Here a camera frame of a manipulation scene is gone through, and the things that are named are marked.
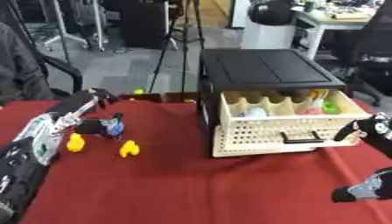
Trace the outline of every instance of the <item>drawer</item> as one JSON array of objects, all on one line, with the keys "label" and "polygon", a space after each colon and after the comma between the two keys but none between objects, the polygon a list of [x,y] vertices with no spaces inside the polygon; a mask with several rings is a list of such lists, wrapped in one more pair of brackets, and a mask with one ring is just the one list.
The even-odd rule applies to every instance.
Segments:
[{"label": "drawer", "polygon": [[[300,115],[312,104],[273,92],[224,92],[220,95],[220,125],[214,131],[214,157],[312,151],[317,147],[357,144],[358,133],[341,142],[336,133],[355,119],[371,115],[338,90],[329,90],[325,100],[335,105],[337,114]],[[251,108],[262,108],[264,117],[243,117]]]}]

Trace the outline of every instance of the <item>yellow rubber duck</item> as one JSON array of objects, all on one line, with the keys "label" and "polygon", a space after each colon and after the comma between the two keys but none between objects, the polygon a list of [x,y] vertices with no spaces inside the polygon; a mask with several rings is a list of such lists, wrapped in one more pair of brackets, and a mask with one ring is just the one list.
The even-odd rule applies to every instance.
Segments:
[{"label": "yellow rubber duck", "polygon": [[[138,88],[138,89],[135,89],[133,94],[134,95],[142,95],[142,94],[144,94],[144,91],[142,89]],[[135,98],[130,98],[129,100],[133,102],[135,100]]]},{"label": "yellow rubber duck", "polygon": [[139,146],[134,141],[129,140],[122,145],[120,149],[120,156],[122,158],[126,158],[128,154],[135,156],[139,154],[139,152],[140,152]]},{"label": "yellow rubber duck", "polygon": [[69,141],[66,144],[66,147],[68,148],[69,151],[77,152],[77,151],[81,151],[83,149],[84,144],[85,144],[85,141],[84,141],[83,137],[81,137],[81,135],[79,135],[77,133],[73,133],[69,137]]}]

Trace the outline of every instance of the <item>desk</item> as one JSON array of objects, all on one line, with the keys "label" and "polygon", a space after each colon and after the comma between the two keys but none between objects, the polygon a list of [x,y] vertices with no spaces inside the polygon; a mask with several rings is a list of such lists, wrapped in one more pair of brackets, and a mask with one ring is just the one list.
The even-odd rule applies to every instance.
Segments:
[{"label": "desk", "polygon": [[[0,111],[0,144],[8,143],[49,104],[7,105]],[[124,138],[135,140],[140,154],[120,158],[121,141],[94,136],[85,137],[81,153],[62,148],[21,224],[392,221],[392,200],[331,202],[335,187],[390,165],[388,158],[365,144],[216,159],[207,157],[193,104],[123,101],[107,110],[117,111],[124,113]]]},{"label": "desk", "polygon": [[332,19],[323,11],[313,10],[312,12],[297,11],[296,19],[302,20],[309,25],[313,25],[316,33],[309,44],[307,56],[313,60],[319,49],[320,41],[326,30],[360,30],[368,23],[371,17],[361,19]]}]

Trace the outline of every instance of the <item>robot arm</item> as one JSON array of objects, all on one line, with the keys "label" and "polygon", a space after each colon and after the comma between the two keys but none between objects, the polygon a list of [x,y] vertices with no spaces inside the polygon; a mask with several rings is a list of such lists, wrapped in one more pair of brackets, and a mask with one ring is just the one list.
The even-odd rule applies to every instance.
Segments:
[{"label": "robot arm", "polygon": [[30,204],[58,154],[66,128],[79,125],[84,127],[81,130],[103,130],[101,134],[106,134],[115,127],[110,124],[120,123],[121,117],[114,117],[92,128],[81,119],[97,105],[105,108],[106,102],[116,101],[103,89],[81,91],[31,119],[11,143],[0,149],[0,224],[15,222]]},{"label": "robot arm", "polygon": [[[392,118],[384,113],[366,120],[350,122],[335,136],[341,141],[349,134],[359,131],[362,140],[388,158],[392,158]],[[349,202],[360,199],[392,199],[392,167],[376,171],[358,185],[345,186],[332,192],[332,201]]]}]

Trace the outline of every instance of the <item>white desk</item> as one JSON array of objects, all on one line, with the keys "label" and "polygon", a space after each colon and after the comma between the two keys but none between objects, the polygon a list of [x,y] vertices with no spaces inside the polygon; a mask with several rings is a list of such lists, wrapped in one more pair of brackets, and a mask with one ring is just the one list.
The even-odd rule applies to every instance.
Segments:
[{"label": "white desk", "polygon": [[307,56],[313,60],[316,56],[317,50],[319,49],[320,41],[323,37],[324,31],[326,30],[360,30],[370,20],[368,18],[360,19],[332,19],[326,15],[323,11],[314,10],[312,12],[296,12],[296,19],[302,20],[309,25],[313,25],[316,29],[316,33],[309,43],[309,50]]}]

